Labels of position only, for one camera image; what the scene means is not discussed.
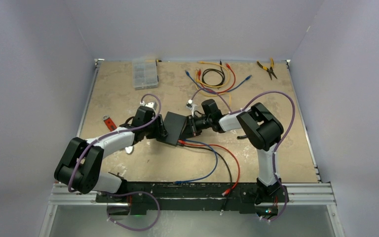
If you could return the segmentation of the black network switch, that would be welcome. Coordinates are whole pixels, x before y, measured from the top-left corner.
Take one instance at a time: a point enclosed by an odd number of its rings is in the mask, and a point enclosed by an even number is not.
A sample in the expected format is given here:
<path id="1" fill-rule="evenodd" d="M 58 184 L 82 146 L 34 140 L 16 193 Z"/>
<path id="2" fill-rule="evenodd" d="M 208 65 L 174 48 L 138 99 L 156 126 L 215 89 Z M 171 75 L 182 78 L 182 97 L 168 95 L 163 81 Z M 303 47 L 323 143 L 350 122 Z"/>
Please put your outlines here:
<path id="1" fill-rule="evenodd" d="M 186 121 L 186 116 L 168 112 L 163 120 L 167 135 L 157 138 L 156 140 L 167 145 L 177 146 L 181 132 L 186 125 Z"/>

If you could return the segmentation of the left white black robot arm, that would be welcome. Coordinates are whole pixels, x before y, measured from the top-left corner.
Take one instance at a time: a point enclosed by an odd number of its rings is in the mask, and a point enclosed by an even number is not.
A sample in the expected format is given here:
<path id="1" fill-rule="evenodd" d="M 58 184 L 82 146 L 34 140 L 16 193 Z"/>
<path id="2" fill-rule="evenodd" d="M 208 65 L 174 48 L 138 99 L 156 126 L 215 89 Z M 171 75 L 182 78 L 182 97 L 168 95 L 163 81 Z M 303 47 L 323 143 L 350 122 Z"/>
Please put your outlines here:
<path id="1" fill-rule="evenodd" d="M 107 134 L 91 139 L 71 139 L 54 171 L 54 178 L 67 185 L 70 192 L 99 191 L 121 202 L 127 197 L 127 188 L 122 185 L 125 179 L 101 172 L 103 159 L 144 138 L 160 139 L 166 135 L 162 115 L 153 108 L 140 106 L 132 119 Z"/>

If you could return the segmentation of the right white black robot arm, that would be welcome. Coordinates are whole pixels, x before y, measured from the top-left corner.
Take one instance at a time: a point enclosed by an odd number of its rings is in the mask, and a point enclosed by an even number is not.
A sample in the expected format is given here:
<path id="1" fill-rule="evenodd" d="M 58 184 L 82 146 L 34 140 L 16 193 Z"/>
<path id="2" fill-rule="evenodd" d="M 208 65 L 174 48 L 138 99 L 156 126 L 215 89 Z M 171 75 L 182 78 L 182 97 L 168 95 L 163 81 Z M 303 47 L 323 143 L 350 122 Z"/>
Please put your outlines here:
<path id="1" fill-rule="evenodd" d="M 184 141 L 199 136 L 203 130 L 209 128 L 217 133 L 242 129 L 258 153 L 260 185 L 257 194 L 264 201 L 275 197 L 275 184 L 280 176 L 275 174 L 276 167 L 271 158 L 271 150 L 281 140 L 284 131 L 280 121 L 262 103 L 256 103 L 251 108 L 232 115 L 223 115 L 213 99 L 203 101 L 201 106 L 203 114 L 187 116 L 179 139 Z"/>

